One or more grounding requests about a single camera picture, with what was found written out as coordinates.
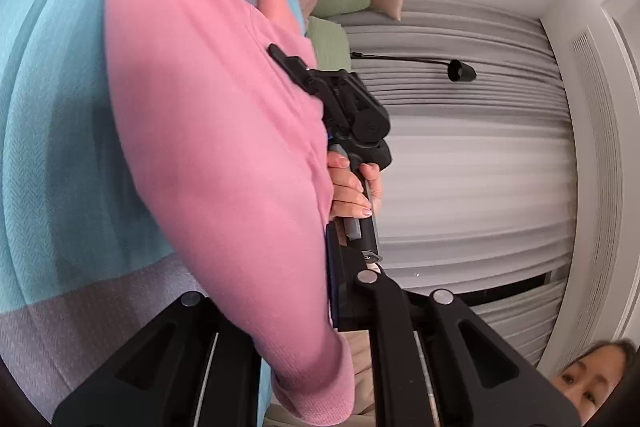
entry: gray curtain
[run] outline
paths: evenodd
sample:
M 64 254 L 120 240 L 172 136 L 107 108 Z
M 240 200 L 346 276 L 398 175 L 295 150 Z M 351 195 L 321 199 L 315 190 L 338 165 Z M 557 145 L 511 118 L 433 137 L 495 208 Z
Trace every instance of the gray curtain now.
M 577 198 L 571 118 L 540 21 L 449 0 L 405 0 L 401 22 L 373 12 L 334 20 L 352 51 L 458 58 L 476 69 L 475 81 L 452 83 L 436 64 L 353 61 L 392 116 L 394 161 L 378 216 L 383 266 L 425 294 L 549 274 L 554 304 L 502 326 L 536 362 L 571 263 Z

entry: dark hair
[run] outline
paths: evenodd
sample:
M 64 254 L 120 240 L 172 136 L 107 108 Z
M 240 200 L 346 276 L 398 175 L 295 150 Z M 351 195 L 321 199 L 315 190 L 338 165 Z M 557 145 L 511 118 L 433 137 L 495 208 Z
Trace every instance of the dark hair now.
M 636 351 L 638 350 L 638 348 L 636 348 L 636 344 L 634 344 L 632 341 L 627 339 L 622 339 L 619 341 L 596 342 L 595 344 L 593 344 L 593 346 L 591 346 L 583 354 L 581 354 L 577 359 L 572 360 L 571 363 L 568 363 L 567 365 L 565 365 L 562 371 L 574 365 L 574 363 L 578 362 L 578 360 L 582 360 L 584 357 L 588 357 L 591 353 L 594 353 L 595 351 L 599 350 L 601 347 L 607 347 L 607 346 L 616 346 L 625 355 L 625 369 L 623 371 L 623 375 L 626 375 L 626 372 L 629 369 L 631 369 L 631 366 L 633 365 L 634 360 L 636 359 Z

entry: pink sleeve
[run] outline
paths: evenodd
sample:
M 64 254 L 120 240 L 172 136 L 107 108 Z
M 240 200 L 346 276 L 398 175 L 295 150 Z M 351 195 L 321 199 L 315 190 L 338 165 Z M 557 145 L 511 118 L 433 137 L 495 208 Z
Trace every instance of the pink sleeve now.
M 105 0 L 113 111 L 136 188 L 222 312 L 254 338 L 276 395 L 313 425 L 353 408 L 328 320 L 332 199 L 322 105 L 268 57 L 310 43 L 243 0 Z

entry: hand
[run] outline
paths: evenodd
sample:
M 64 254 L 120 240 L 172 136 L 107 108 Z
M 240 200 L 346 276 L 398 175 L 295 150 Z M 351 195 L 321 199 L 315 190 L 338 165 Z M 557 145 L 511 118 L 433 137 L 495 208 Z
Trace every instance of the hand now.
M 382 177 L 380 167 L 375 163 L 363 163 L 360 172 L 369 182 L 371 201 L 364 195 L 364 187 L 357 176 L 349 168 L 349 160 L 337 152 L 327 153 L 326 164 L 329 175 L 334 182 L 334 201 L 330 218 L 334 217 L 369 217 L 371 209 L 375 213 L 382 206 Z

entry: eyebrow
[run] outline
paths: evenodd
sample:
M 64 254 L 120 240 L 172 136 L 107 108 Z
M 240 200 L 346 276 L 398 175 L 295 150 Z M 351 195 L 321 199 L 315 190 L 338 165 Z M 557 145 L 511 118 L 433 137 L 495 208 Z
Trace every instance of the eyebrow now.
M 575 365 L 580 366 L 580 368 L 584 371 L 587 370 L 587 365 L 582 361 L 582 360 L 576 360 Z M 596 374 L 596 376 L 594 377 L 596 380 L 598 380 L 600 383 L 606 385 L 607 387 L 609 386 L 609 380 L 607 380 L 605 377 L 603 377 L 601 374 Z

